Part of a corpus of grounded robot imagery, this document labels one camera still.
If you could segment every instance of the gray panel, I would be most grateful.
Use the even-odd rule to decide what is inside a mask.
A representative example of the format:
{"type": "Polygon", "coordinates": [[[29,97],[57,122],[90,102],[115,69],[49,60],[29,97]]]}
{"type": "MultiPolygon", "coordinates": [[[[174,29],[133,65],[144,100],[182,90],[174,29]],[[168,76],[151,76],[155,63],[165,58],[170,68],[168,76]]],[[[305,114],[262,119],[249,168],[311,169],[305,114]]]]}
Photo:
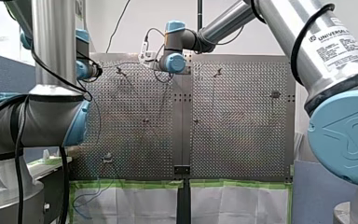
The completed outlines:
{"type": "Polygon", "coordinates": [[[34,84],[33,66],[0,56],[0,92],[28,92],[34,84]]]}
{"type": "Polygon", "coordinates": [[[333,223],[334,207],[350,202],[358,188],[306,161],[296,161],[293,187],[293,224],[333,223]]]}
{"type": "Polygon", "coordinates": [[[193,58],[192,178],[289,180],[295,83],[288,75],[285,57],[193,58]]]}
{"type": "Polygon", "coordinates": [[[136,55],[92,55],[102,63],[103,76],[88,85],[98,102],[91,106],[89,134],[74,160],[74,178],[173,179],[172,83],[155,80],[153,72],[137,64],[136,55]],[[126,75],[117,73],[115,64],[126,75]],[[101,168],[101,157],[112,153],[115,166],[101,168]]]}

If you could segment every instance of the robotic arm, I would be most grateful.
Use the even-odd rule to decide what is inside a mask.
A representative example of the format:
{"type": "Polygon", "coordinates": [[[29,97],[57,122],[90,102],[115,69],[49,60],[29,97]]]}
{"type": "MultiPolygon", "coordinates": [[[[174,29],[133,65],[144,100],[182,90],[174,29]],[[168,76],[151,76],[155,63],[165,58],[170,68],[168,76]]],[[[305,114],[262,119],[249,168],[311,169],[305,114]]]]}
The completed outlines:
{"type": "Polygon", "coordinates": [[[358,185],[358,42],[319,0],[240,0],[199,32],[180,21],[166,26],[159,61],[143,48],[140,62],[172,74],[186,66],[183,49],[212,52],[216,44],[255,17],[266,23],[291,60],[309,97],[309,141],[333,174],[358,185]]]}

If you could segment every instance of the white paper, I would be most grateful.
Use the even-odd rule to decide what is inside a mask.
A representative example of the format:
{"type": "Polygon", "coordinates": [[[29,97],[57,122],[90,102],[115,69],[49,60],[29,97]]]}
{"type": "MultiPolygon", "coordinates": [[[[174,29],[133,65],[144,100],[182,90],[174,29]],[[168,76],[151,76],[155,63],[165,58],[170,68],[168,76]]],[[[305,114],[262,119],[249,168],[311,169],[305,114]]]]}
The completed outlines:
{"type": "MultiPolygon", "coordinates": [[[[96,193],[97,189],[79,189],[75,197],[96,193]]],[[[93,196],[76,201],[83,204],[93,196]]],[[[99,197],[74,211],[75,224],[176,224],[177,189],[105,190],[99,197]]]]}
{"type": "Polygon", "coordinates": [[[288,196],[287,189],[192,188],[192,223],[286,224],[288,196]]]}

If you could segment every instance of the black bracket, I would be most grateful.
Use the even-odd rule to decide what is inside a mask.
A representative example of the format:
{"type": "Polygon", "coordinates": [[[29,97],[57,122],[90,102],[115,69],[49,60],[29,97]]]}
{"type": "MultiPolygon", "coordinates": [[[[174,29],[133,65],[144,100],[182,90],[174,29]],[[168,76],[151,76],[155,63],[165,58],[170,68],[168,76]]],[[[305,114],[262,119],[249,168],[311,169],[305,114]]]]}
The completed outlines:
{"type": "Polygon", "coordinates": [[[176,175],[190,175],[190,166],[189,165],[174,166],[174,172],[176,175]]]}

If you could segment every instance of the gray fabric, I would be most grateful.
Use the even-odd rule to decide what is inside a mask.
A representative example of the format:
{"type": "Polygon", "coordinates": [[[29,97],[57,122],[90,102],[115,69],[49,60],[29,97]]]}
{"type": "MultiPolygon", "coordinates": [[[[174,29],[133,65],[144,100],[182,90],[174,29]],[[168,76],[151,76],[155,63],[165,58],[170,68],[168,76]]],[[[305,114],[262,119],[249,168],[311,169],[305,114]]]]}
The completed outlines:
{"type": "Polygon", "coordinates": [[[320,163],[296,161],[293,189],[294,224],[333,223],[334,207],[351,201],[357,186],[337,178],[320,163]]]}
{"type": "Polygon", "coordinates": [[[61,146],[82,103],[30,101],[22,143],[26,147],[61,146]]]}

